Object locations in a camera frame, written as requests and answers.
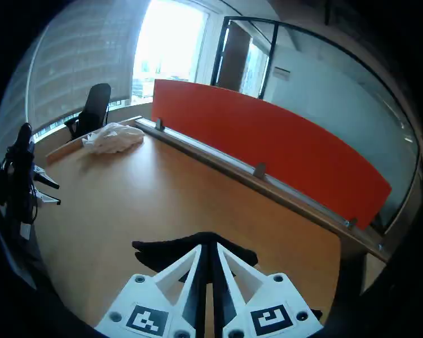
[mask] white plastic bag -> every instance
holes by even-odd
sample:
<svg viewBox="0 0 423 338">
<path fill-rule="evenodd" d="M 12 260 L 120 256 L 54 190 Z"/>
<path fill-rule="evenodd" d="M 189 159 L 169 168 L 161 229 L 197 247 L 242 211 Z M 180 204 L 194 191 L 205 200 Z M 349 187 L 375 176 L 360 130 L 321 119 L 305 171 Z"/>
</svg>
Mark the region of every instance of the white plastic bag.
<svg viewBox="0 0 423 338">
<path fill-rule="evenodd" d="M 91 133 L 87 139 L 82 139 L 82 142 L 90 153 L 102 154 L 121 152 L 133 144 L 142 142 L 143 138 L 144 132 L 140 129 L 112 122 Z"/>
</svg>

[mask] roller blind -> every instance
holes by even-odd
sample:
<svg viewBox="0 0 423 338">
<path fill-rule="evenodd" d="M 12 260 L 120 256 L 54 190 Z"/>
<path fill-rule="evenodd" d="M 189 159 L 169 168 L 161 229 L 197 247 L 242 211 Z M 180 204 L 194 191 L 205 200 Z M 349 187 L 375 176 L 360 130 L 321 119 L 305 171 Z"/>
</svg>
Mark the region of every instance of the roller blind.
<svg viewBox="0 0 423 338">
<path fill-rule="evenodd" d="M 111 101 L 131 95 L 136 45 L 149 0 L 78 0 L 49 23 L 28 82 L 33 131 L 79 112 L 89 89 L 111 86 Z"/>
</svg>

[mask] black office chair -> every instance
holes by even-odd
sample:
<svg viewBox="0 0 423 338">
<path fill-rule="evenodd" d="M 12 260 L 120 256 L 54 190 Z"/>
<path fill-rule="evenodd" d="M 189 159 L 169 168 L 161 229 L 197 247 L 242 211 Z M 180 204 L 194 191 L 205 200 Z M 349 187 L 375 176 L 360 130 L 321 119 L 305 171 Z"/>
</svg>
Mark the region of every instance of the black office chair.
<svg viewBox="0 0 423 338">
<path fill-rule="evenodd" d="M 78 117 L 73 117 L 64 122 L 69 128 L 71 140 L 103 127 L 104 120 L 107 124 L 110 95 L 111 87 L 109 84 L 99 83 L 92 86 L 83 111 Z"/>
</svg>

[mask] desk surface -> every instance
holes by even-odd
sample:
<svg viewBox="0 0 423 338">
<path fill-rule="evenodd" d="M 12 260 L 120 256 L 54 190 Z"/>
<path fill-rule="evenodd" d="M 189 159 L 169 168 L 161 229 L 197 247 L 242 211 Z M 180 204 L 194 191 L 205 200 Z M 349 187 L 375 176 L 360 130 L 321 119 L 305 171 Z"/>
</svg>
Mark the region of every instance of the desk surface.
<svg viewBox="0 0 423 338">
<path fill-rule="evenodd" d="M 134 273 L 155 274 L 135 258 L 131 241 L 200 231 L 254 250 L 261 271 L 286 273 L 327 317 L 340 267 L 338 237 L 167 144 L 146 135 L 120 154 L 80 149 L 46 171 L 61 188 L 41 190 L 61 205 L 39 209 L 38 243 L 62 301 L 86 323 L 100 321 Z M 208 292 L 208 310 L 211 299 Z M 208 311 L 207 336 L 212 318 Z"/>
</svg>

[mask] orange divider panel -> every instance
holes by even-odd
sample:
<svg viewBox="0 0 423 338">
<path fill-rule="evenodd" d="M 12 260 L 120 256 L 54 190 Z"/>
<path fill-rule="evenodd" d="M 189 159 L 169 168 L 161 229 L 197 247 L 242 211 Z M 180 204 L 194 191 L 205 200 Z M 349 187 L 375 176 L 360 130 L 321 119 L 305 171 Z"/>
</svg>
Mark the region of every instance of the orange divider panel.
<svg viewBox="0 0 423 338">
<path fill-rule="evenodd" d="M 365 229 L 389 183 L 353 148 L 276 105 L 203 84 L 156 80 L 152 120 L 288 184 Z"/>
</svg>

